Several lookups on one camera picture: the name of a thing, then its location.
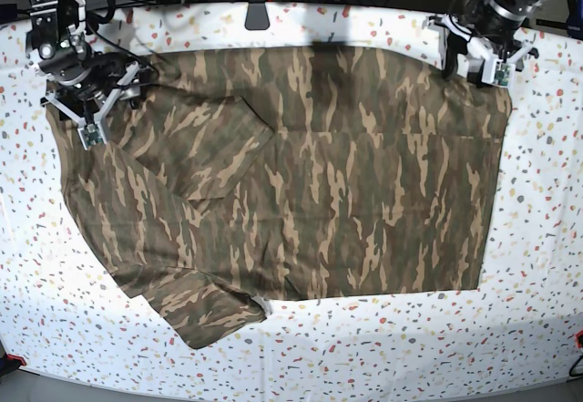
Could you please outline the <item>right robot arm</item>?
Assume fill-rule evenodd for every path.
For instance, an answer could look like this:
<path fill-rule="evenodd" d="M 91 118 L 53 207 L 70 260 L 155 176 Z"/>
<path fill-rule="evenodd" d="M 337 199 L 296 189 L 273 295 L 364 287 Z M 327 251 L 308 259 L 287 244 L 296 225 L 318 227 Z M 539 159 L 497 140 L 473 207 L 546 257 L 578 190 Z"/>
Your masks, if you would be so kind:
<path fill-rule="evenodd" d="M 26 51 L 39 56 L 38 70 L 53 86 L 41 99 L 77 126 L 87 145 L 107 140 L 106 118 L 121 99 L 140 93 L 141 57 L 113 45 L 114 52 L 96 51 L 87 34 L 96 35 L 113 19 L 116 0 L 29 0 L 32 29 Z"/>

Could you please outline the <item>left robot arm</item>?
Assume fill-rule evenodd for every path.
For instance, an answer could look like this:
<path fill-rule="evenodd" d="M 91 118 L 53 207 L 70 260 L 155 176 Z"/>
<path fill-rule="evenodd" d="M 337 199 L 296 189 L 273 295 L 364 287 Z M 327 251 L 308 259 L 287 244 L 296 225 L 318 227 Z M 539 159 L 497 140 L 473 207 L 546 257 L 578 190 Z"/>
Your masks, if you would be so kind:
<path fill-rule="evenodd" d="M 547 0 L 469 0 L 464 13 L 431 15 L 425 25 L 440 34 L 445 80 L 458 72 L 458 57 L 468 63 L 466 78 L 479 86 L 509 88 L 526 57 L 537 57 L 517 30 Z"/>

